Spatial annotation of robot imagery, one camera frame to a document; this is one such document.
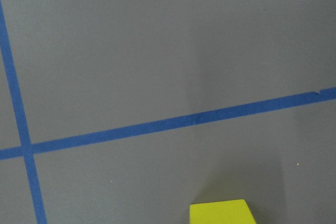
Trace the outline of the yellow wooden block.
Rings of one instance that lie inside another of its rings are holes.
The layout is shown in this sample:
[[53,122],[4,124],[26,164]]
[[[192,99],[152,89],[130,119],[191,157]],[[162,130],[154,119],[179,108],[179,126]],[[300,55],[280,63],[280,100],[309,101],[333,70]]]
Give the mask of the yellow wooden block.
[[190,224],[256,224],[243,199],[190,205]]

